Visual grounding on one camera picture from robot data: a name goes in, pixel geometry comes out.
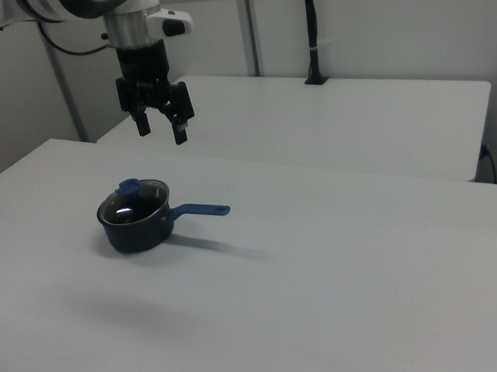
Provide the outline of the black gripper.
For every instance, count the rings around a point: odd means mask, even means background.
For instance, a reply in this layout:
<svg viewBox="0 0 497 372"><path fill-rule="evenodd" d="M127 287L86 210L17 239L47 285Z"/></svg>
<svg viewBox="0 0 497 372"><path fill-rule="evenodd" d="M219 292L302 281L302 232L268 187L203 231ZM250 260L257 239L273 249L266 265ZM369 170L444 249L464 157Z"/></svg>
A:
<svg viewBox="0 0 497 372"><path fill-rule="evenodd" d="M137 82L159 82L166 85L160 94L159 111L169 119L176 144L185 143L189 119L194 117L192 100L184 82L169 82L164 41L141 48L118 48L116 52L123 76L116 80L119 103L122 111L129 113L135 121L139 135L149 134L150 125Z"/></svg>

